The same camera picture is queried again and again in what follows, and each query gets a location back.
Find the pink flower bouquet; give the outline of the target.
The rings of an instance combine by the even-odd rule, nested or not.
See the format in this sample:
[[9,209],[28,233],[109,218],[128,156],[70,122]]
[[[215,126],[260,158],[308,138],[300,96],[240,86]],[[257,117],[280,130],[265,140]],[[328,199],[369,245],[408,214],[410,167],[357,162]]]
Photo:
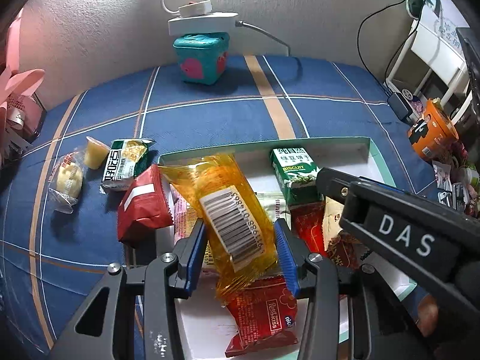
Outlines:
[[20,70],[18,13],[7,30],[5,63],[1,65],[1,163],[14,161],[29,150],[41,132],[47,111],[36,97],[45,71]]

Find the white gooseneck lamp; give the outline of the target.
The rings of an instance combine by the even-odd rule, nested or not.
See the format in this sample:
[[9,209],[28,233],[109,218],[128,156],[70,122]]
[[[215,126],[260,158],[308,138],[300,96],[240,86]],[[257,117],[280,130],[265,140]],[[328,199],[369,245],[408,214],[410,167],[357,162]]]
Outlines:
[[181,19],[213,13],[211,0],[160,0],[160,7],[171,17]]

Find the green white cracker packet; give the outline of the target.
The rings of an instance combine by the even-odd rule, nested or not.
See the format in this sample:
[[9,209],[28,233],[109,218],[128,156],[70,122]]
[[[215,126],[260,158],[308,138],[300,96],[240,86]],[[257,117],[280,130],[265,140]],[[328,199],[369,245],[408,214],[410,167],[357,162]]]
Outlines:
[[116,139],[112,141],[103,171],[101,188],[105,192],[128,190],[134,179],[147,169],[148,153],[155,141]]

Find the orange instant noodle cup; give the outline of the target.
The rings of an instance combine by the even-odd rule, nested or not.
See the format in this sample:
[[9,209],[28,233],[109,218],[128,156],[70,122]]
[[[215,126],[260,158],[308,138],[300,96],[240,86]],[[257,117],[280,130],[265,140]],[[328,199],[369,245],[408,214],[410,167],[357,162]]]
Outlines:
[[408,131],[413,149],[427,162],[438,158],[458,139],[458,133],[438,97],[426,102],[425,110]]

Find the white power strip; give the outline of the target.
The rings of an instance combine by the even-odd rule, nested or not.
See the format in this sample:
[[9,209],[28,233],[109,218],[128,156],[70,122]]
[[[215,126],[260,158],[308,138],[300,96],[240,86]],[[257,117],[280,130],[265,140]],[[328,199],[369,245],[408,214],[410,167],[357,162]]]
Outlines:
[[228,33],[235,29],[239,14],[236,12],[214,12],[204,16],[177,17],[168,21],[170,36],[188,34]]

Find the black power adapter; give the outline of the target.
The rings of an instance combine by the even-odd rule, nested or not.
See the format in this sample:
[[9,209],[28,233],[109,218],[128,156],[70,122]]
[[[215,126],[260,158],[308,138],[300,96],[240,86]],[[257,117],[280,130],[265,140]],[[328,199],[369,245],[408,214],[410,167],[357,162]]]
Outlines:
[[392,92],[387,99],[387,103],[400,121],[407,125],[413,124],[411,121],[413,109],[401,93]]

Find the dark red snack packet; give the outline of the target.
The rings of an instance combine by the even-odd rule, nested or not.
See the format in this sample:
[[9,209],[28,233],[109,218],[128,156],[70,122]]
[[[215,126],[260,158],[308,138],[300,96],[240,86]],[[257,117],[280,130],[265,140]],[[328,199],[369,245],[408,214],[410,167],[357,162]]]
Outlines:
[[153,164],[136,177],[117,210],[117,239],[136,245],[160,228],[173,225],[159,166]]

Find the pink snack packet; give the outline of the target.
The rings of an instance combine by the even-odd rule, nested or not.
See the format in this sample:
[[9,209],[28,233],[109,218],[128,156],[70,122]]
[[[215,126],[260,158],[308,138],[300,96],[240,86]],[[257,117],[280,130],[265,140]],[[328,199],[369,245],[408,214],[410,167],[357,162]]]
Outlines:
[[169,185],[169,189],[168,205],[173,219],[173,241],[176,243],[191,234],[198,215],[197,211],[179,194],[172,184]]

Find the teal box with pink hearts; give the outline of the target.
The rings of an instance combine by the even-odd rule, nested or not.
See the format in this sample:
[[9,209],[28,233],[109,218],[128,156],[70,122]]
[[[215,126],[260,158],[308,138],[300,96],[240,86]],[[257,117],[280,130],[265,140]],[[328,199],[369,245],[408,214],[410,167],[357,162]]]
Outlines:
[[228,33],[187,34],[176,38],[181,78],[185,82],[213,85],[226,69],[230,36]]

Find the yellow jelly cup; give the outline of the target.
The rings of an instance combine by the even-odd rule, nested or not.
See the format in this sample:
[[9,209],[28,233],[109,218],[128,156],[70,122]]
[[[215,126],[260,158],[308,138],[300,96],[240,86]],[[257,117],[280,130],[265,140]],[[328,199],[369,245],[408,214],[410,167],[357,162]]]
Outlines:
[[86,140],[84,164],[89,169],[97,170],[107,157],[110,147],[91,136],[87,136]]

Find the white shelf rack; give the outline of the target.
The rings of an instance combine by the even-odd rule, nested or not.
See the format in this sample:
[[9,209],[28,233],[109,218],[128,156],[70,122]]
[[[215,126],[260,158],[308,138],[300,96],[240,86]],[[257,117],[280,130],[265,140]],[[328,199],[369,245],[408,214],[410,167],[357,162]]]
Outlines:
[[[441,106],[453,116],[464,101],[471,99],[467,63],[457,34],[458,29],[470,26],[452,0],[405,0],[405,7],[412,19],[411,29],[387,65],[384,84],[408,101],[413,123],[426,107],[424,88],[427,81],[438,78],[447,86],[440,99]],[[414,89],[401,88],[395,83],[395,74],[409,52],[427,66],[425,75]]]

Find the white brown snack packet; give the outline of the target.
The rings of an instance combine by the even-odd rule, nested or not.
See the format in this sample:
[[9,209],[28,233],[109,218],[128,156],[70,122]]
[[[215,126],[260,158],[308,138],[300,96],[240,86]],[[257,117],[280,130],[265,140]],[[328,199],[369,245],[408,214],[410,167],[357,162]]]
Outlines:
[[336,202],[330,197],[325,199],[324,216],[322,219],[322,234],[325,252],[328,254],[334,251],[339,242],[346,242],[359,245],[360,241],[350,233],[344,231],[340,226],[344,205]]

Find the wrapped white mooncake pastry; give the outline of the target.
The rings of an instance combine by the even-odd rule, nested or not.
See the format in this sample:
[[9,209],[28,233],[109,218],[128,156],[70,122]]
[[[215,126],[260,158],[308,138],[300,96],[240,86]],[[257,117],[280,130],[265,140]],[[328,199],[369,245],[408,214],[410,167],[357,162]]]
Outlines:
[[62,156],[55,164],[48,184],[48,201],[54,211],[71,214],[83,186],[84,149]]

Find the white teal storage box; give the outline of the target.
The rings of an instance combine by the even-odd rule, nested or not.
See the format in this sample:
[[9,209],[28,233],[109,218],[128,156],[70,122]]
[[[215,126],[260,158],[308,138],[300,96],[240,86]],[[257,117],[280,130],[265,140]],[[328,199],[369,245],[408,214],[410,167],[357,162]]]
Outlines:
[[[262,141],[187,150],[161,155],[160,164],[167,166],[187,164],[192,158],[231,153],[254,192],[280,193],[281,189],[269,155],[273,148],[283,146],[304,147],[319,167],[331,167],[354,176],[365,176],[383,184],[396,186],[379,149],[373,141],[364,137]],[[372,253],[365,262],[378,270],[401,301],[416,288],[416,283],[412,279],[377,254]],[[226,358],[224,350],[230,338],[236,333],[236,325],[230,312],[215,299],[213,279],[212,275],[201,275],[193,295],[186,301],[176,301],[177,321],[185,359],[297,359],[299,344],[262,349],[244,356]],[[303,334],[307,305],[306,300],[298,301],[294,332],[299,340]],[[346,299],[340,301],[339,311],[339,343],[342,343],[349,338]]]

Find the blue plaid tablecloth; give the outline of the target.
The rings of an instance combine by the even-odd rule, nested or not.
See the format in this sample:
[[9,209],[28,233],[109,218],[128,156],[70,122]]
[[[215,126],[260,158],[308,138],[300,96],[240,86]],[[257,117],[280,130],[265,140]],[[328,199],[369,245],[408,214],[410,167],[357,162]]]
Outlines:
[[182,81],[175,65],[91,88],[46,115],[38,139],[1,172],[1,357],[44,359],[109,263],[120,197],[85,176],[71,214],[47,205],[56,162],[87,137],[153,141],[150,155],[282,138],[367,137],[400,189],[434,197],[432,167],[364,69],[314,58],[235,56],[211,86]]

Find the green biscuit packet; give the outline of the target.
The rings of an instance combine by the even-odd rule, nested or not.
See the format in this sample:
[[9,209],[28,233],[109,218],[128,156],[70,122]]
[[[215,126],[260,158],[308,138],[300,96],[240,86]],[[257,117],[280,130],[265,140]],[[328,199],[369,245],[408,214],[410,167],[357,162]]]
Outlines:
[[270,161],[289,207],[321,200],[317,191],[317,174],[320,168],[303,147],[272,149]]

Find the yellow transparent snack bag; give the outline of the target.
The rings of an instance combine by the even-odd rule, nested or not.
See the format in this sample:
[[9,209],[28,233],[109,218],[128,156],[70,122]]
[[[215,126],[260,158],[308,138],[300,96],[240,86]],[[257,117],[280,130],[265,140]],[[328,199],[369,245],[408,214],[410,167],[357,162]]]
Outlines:
[[231,154],[163,165],[160,172],[205,222],[219,274],[216,297],[228,304],[277,263],[272,221]]

